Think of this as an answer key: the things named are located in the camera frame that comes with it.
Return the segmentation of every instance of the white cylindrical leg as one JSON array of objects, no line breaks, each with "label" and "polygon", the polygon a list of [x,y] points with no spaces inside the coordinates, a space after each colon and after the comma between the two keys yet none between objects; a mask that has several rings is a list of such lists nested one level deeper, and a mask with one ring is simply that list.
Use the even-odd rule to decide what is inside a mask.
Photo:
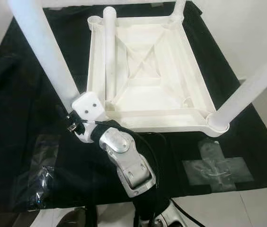
[{"label": "white cylindrical leg", "polygon": [[267,87],[267,64],[253,77],[248,78],[220,107],[208,116],[208,125],[225,131],[229,123]]},{"label": "white cylindrical leg", "polygon": [[175,8],[171,14],[172,20],[183,20],[183,12],[185,7],[186,0],[176,0]]},{"label": "white cylindrical leg", "polygon": [[103,11],[105,27],[106,100],[116,95],[116,10],[106,7]]},{"label": "white cylindrical leg", "polygon": [[39,0],[8,0],[11,11],[42,68],[65,106],[79,96]]}]

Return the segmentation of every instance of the black fabric backdrop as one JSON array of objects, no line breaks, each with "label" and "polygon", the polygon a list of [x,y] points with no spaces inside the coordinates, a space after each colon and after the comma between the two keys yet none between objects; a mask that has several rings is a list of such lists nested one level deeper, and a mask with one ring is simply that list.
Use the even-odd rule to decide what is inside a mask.
[{"label": "black fabric backdrop", "polygon": [[[173,3],[116,6],[118,17],[169,15]],[[90,35],[87,18],[102,16],[105,6],[45,10],[57,42],[80,92],[86,88]],[[187,2],[184,29],[203,78],[218,108],[240,85],[207,27],[201,11]],[[8,75],[0,91],[0,211],[30,209],[27,181],[30,160],[39,134],[61,135],[55,178],[46,207],[73,207],[88,203],[128,201],[114,165],[94,144],[83,144],[67,132],[61,120],[61,102],[13,20],[0,46],[0,57],[16,53],[21,63]],[[167,196],[211,193],[209,185],[190,186],[182,160],[201,159],[197,143],[201,132],[143,134],[160,163],[160,189]],[[267,187],[267,129],[252,105],[218,137],[224,156],[243,157],[253,182],[236,183],[237,190]],[[140,151],[155,168],[142,144]]]}]

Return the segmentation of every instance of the black cloth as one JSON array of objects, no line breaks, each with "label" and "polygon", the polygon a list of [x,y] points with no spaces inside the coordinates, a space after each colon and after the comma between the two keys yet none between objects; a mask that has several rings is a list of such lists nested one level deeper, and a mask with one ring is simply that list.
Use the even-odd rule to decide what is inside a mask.
[{"label": "black cloth", "polygon": [[[80,92],[86,88],[90,35],[87,18],[102,16],[105,6],[45,10],[57,42]],[[118,17],[169,15],[174,3],[116,6]],[[196,56],[212,100],[218,108],[240,85],[206,25],[201,11],[187,2],[184,30]],[[62,104],[13,19],[0,46],[0,56],[19,55],[21,65],[0,91],[0,210],[30,208],[27,188],[30,161],[40,134],[60,135],[54,180],[46,207],[74,207],[129,201],[115,166],[95,144],[84,144],[70,134],[61,120]],[[182,160],[201,159],[197,143],[201,132],[142,136],[155,150],[160,171],[160,192],[166,197],[211,193],[209,185],[191,186]],[[243,157],[253,182],[236,183],[237,190],[267,187],[267,129],[252,105],[218,137],[225,157]],[[156,165],[145,144],[137,147]]]}]

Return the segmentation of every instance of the white floor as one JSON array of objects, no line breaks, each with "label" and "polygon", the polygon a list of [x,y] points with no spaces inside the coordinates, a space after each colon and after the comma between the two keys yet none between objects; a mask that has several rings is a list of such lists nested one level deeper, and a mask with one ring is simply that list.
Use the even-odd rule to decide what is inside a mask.
[{"label": "white floor", "polygon": [[[267,90],[254,102],[267,126]],[[175,199],[191,216],[207,227],[267,227],[267,188],[224,192]],[[55,227],[72,209],[43,210],[32,227]],[[99,227],[132,227],[134,206],[119,203],[98,206]],[[188,227],[195,227],[187,218]]]}]

